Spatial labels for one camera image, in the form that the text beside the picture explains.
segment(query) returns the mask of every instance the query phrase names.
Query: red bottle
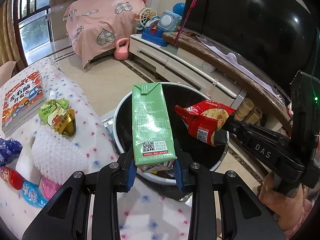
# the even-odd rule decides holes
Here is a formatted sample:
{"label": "red bottle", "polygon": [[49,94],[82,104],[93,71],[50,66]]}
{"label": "red bottle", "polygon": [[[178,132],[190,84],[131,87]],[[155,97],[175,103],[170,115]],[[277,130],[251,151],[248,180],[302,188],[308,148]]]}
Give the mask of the red bottle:
{"label": "red bottle", "polygon": [[7,182],[14,189],[16,190],[22,189],[24,179],[15,170],[10,169],[6,166],[2,166],[0,167],[0,176],[5,182]]}

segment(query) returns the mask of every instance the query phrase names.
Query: kettlebell handle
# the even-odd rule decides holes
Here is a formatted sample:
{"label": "kettlebell handle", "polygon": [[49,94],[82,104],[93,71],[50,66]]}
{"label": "kettlebell handle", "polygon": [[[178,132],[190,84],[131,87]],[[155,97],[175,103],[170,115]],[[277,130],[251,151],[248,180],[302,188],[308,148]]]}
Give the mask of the kettlebell handle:
{"label": "kettlebell handle", "polygon": [[128,48],[129,47],[129,39],[128,38],[122,38],[122,39],[119,39],[117,42],[116,42],[116,48],[117,49],[120,49],[120,46],[119,44],[122,44],[125,42],[125,46]]}

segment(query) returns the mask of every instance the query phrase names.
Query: book cover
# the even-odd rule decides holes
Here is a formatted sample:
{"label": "book cover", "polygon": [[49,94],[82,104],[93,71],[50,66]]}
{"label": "book cover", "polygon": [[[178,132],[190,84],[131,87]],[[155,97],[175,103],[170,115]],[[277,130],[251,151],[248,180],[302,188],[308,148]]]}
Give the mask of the book cover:
{"label": "book cover", "polygon": [[39,71],[33,72],[8,91],[4,98],[2,131],[5,132],[17,123],[23,122],[25,115],[44,101],[42,80]]}

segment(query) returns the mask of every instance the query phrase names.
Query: marble countertop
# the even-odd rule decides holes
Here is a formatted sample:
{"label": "marble countertop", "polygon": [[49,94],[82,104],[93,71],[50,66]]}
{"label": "marble countertop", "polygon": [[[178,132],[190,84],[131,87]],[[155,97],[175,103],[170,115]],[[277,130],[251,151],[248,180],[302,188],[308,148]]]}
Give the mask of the marble countertop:
{"label": "marble countertop", "polygon": [[[164,33],[163,39],[173,44],[176,35],[177,33]],[[249,97],[261,106],[264,112],[273,114],[284,128],[288,132],[291,132],[292,127],[288,125],[290,118],[287,114],[286,107],[258,83],[192,37],[181,34],[176,46],[194,54],[234,79],[240,86],[248,91]]]}

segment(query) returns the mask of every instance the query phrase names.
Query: red bottle cap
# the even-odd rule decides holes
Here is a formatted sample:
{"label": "red bottle cap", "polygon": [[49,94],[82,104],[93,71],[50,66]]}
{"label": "red bottle cap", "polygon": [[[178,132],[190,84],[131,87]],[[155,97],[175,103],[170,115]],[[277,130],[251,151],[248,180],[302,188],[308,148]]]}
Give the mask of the red bottle cap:
{"label": "red bottle cap", "polygon": [[23,177],[17,173],[16,171],[11,171],[10,172],[10,185],[16,190],[22,189],[23,185]]}

